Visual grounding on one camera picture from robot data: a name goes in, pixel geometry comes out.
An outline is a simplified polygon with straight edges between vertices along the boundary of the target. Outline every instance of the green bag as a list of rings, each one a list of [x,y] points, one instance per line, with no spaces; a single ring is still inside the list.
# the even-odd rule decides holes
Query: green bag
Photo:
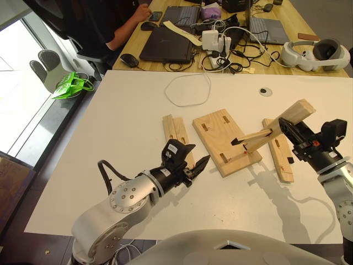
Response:
[[[87,78],[84,79],[80,78],[78,73],[71,72],[69,75],[64,76],[56,85],[52,98],[64,99],[76,97],[83,89],[94,91],[94,86],[91,81],[88,80],[88,75]]]

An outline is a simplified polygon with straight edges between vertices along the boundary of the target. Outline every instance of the computer mouse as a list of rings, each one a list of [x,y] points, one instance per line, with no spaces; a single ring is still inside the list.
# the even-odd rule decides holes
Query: computer mouse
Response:
[[[274,7],[273,4],[266,4],[266,5],[264,6],[263,11],[264,11],[264,12],[270,12],[270,11],[272,10],[272,7]]]
[[[157,24],[152,23],[150,21],[143,22],[141,25],[141,30],[143,31],[148,31],[148,30],[153,30],[154,28],[158,27]]]
[[[138,66],[138,60],[132,54],[123,54],[120,56],[120,60],[130,68]]]

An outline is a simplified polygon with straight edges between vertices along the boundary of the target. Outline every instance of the person's hand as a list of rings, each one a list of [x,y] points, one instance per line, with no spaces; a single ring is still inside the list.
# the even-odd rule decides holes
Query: person's hand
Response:
[[[148,4],[140,4],[132,17],[136,22],[142,22],[145,21],[151,14],[152,11],[148,8]]]

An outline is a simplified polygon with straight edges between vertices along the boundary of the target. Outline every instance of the tape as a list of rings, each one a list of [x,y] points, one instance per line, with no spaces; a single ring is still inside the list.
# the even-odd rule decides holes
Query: tape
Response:
[[[201,46],[202,45],[202,42],[199,41],[195,36],[193,36],[192,34],[186,32],[185,30],[182,30],[182,29],[178,28],[177,26],[175,26],[169,20],[166,21],[166,22],[163,22],[163,24],[164,24],[164,26],[166,26],[171,31],[173,31],[173,32],[179,34],[180,36],[183,36],[184,38],[187,38],[188,40],[190,40],[194,45],[196,45],[196,46]]]

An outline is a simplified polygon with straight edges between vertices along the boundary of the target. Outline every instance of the vr headset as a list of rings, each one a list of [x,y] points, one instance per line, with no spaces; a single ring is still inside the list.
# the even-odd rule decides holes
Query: vr headset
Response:
[[[302,54],[293,47],[312,45],[313,50],[306,50]],[[304,71],[316,71],[323,66],[324,71],[338,70],[346,67],[350,61],[348,50],[335,39],[321,41],[295,41],[284,44],[281,56],[282,62],[287,66],[298,66]]]

